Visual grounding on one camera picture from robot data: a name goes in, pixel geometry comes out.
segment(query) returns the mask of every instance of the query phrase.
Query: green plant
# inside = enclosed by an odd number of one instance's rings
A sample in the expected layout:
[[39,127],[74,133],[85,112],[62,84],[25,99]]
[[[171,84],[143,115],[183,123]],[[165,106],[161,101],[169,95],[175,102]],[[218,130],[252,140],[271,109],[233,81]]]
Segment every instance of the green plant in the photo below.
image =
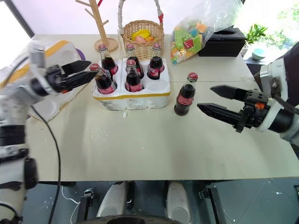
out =
[[254,24],[250,27],[249,32],[247,33],[247,44],[253,44],[258,41],[260,37],[266,36],[264,33],[267,30],[267,27],[263,27],[257,24]]

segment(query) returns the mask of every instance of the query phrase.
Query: plastic bag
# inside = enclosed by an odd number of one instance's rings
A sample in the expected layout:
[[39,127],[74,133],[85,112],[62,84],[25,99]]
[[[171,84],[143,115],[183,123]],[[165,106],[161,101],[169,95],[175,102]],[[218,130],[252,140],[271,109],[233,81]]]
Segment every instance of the plastic bag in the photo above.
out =
[[172,63],[195,55],[214,32],[231,27],[241,7],[241,0],[200,0],[172,32]]

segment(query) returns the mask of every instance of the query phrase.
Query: floor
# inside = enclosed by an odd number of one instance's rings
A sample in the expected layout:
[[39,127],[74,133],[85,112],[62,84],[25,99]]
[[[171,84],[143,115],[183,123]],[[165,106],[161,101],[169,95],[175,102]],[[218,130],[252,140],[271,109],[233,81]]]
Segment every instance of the floor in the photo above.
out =
[[[192,207],[194,224],[214,224],[213,210],[208,199],[199,200],[199,182],[182,181]],[[87,188],[93,188],[95,199],[88,219],[95,217],[100,202],[113,182],[77,182],[73,187],[64,187],[66,197],[80,200]],[[135,205],[127,214],[165,216],[164,181],[136,181]],[[299,201],[294,185],[299,178],[259,180],[236,180],[216,182],[227,224],[294,224],[299,216]],[[27,193],[24,204],[24,224],[47,223],[56,186],[38,184]],[[53,224],[70,223],[76,204],[65,200],[60,192]],[[76,221],[75,211],[72,222]]]

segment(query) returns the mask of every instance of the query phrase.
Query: cable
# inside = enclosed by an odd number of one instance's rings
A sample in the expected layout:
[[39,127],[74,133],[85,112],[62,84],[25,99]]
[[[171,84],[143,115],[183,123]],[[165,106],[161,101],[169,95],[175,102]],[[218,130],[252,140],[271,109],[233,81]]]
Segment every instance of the cable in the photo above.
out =
[[56,146],[56,151],[57,151],[57,157],[58,157],[58,181],[57,181],[57,190],[56,190],[56,195],[55,195],[55,199],[54,199],[54,203],[53,203],[53,207],[52,207],[52,210],[51,210],[51,213],[50,213],[50,217],[49,217],[49,220],[48,220],[48,224],[51,224],[52,222],[52,219],[53,219],[53,215],[54,215],[54,211],[55,211],[55,207],[56,207],[56,203],[57,203],[57,200],[58,200],[58,195],[59,195],[59,191],[60,191],[60,184],[61,184],[61,160],[60,160],[60,152],[59,152],[59,148],[58,148],[58,144],[57,144],[57,141],[56,141],[56,138],[49,126],[49,124],[46,122],[46,120],[36,111],[36,109],[31,106],[32,110],[43,120],[43,122],[45,123],[45,125],[47,126],[49,132],[51,133],[52,135],[52,138],[55,142],[55,146]]
[[71,217],[70,217],[70,223],[71,223],[71,224],[73,224],[73,222],[72,222],[73,215],[74,215],[74,213],[75,213],[75,210],[77,209],[77,207],[80,205],[80,203],[81,203],[81,202],[79,202],[79,203],[76,205],[76,207],[75,207],[75,209],[74,209],[73,213],[71,214]]
[[279,102],[280,105],[282,105],[286,110],[295,113],[295,114],[299,114],[299,109],[294,107],[293,105],[285,102],[279,95],[274,94],[273,96],[274,99],[276,99],[277,102]]
[[64,196],[64,187],[63,187],[63,186],[61,187],[61,194],[62,194],[62,196],[63,196],[66,200],[71,200],[71,201],[74,202],[75,204],[80,204],[80,202],[76,202],[74,199],[72,199],[72,198],[68,198],[68,197]]
[[28,56],[27,57],[24,57],[23,60],[21,60],[16,66],[14,66],[14,68],[10,71],[8,77],[4,80],[4,83],[3,83],[3,87],[7,85],[7,83],[9,82],[11,76],[13,75],[14,71],[16,71],[16,69],[24,62],[28,59]]
[[5,207],[5,208],[10,209],[12,212],[14,212],[14,215],[15,215],[15,216],[17,216],[17,217],[21,217],[21,216],[18,214],[17,210],[14,209],[14,207],[11,206],[10,204],[8,204],[8,203],[6,203],[6,202],[1,202],[1,201],[0,201],[0,206],[3,206],[3,207]]

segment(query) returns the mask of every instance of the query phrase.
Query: potted plant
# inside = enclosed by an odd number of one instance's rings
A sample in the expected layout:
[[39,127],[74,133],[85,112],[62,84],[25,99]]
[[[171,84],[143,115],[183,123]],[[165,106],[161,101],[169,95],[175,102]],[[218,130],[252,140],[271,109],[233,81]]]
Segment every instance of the potted plant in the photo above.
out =
[[264,33],[267,30],[267,27],[263,27],[258,24],[254,24],[250,27],[249,32],[247,33],[247,41],[244,47],[241,50],[241,56],[244,56],[249,48],[249,45],[258,41],[261,36],[266,36]]

